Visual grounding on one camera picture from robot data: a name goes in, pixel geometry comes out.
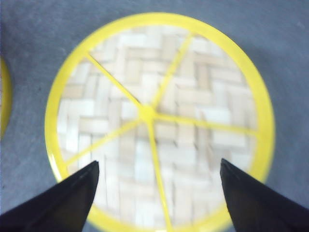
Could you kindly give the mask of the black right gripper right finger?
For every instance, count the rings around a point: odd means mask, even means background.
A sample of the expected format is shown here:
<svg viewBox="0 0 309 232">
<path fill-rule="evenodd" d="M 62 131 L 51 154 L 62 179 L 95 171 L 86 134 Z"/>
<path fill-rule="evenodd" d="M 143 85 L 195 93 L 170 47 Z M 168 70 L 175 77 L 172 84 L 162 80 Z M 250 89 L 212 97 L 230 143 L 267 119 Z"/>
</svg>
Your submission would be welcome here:
<svg viewBox="0 0 309 232">
<path fill-rule="evenodd" d="M 220 168 L 226 205 L 238 232 L 307 232 L 309 210 L 229 161 Z"/>
</svg>

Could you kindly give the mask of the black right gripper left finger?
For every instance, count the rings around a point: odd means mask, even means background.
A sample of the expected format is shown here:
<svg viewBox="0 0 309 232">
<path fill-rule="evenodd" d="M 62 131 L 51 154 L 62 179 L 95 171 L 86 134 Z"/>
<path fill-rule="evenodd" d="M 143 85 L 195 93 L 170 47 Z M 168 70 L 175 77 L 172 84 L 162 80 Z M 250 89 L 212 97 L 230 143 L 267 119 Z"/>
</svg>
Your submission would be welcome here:
<svg viewBox="0 0 309 232">
<path fill-rule="evenodd" d="M 81 232 L 97 189 L 93 161 L 47 191 L 0 217 L 2 232 Z"/>
</svg>

